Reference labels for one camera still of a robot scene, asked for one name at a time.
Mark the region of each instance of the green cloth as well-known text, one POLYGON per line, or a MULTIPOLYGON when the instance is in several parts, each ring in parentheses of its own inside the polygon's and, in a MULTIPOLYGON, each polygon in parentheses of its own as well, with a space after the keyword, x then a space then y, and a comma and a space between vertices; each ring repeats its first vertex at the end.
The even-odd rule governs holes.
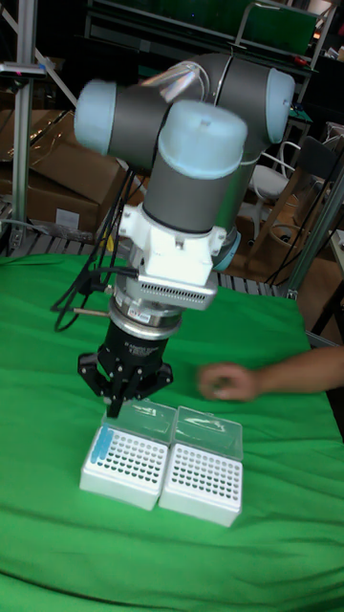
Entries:
POLYGON ((243 512, 225 529, 79 490, 103 404, 76 361, 108 323, 80 317, 55 334, 49 308, 83 261, 0 265, 0 610, 343 610, 344 447, 326 396, 211 403, 195 384, 201 363, 259 366, 306 350, 296 304, 220 289, 167 345, 175 382, 152 399, 244 428, 243 512))

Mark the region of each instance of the white container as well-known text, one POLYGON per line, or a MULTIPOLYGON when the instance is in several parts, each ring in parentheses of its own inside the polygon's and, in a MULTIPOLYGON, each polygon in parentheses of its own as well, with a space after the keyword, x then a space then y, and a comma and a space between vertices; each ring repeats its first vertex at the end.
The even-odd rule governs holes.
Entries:
POLYGON ((176 444, 170 453, 159 505, 230 527, 242 510, 243 466, 204 450, 176 444))
POLYGON ((81 470, 80 488, 153 510, 161 494, 168 447, 103 425, 81 470))

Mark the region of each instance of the cardboard box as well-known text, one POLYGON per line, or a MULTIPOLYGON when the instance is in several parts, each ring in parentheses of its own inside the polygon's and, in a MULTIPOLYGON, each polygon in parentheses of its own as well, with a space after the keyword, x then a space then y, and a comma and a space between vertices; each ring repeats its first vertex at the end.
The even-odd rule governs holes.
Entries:
MULTIPOLYGON (((0 135, 7 161, 13 155, 14 121, 0 135)), ((32 112, 28 216, 96 233, 125 176, 114 158, 78 144, 74 116, 32 112)), ((11 164, 0 166, 0 194, 11 194, 11 164)))
POLYGON ((32 145, 30 168, 106 207, 114 202, 124 177, 115 158, 102 156, 77 142, 71 112, 32 145))
MULTIPOLYGON (((11 166, 0 167, 0 194, 12 193, 11 166)), ((36 172, 30 172, 28 188, 28 217, 50 221, 71 229, 95 233, 106 210, 77 193, 66 189, 36 172)))
MULTIPOLYGON (((32 127, 30 141, 33 142, 63 115, 62 111, 55 110, 35 110, 32 111, 32 127)), ((5 110, 0 112, 0 128, 4 125, 0 133, 0 162, 11 162, 13 159, 14 141, 14 112, 5 110)))

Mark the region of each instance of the human hand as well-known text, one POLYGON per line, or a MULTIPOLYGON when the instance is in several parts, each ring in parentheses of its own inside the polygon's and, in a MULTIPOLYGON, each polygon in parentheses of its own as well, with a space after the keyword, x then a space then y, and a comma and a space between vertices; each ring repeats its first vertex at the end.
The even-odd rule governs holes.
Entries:
POLYGON ((258 372, 236 363, 213 363, 200 368, 199 389, 208 400, 249 402, 260 394, 258 372))

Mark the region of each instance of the human arm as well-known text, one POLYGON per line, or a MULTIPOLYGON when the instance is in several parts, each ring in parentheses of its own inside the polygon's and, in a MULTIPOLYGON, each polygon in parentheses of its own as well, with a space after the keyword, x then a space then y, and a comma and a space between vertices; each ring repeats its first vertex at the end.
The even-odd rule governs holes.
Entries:
POLYGON ((247 402, 265 393, 316 393, 344 385, 344 347, 314 349, 257 370, 214 363, 199 371, 208 399, 247 402))

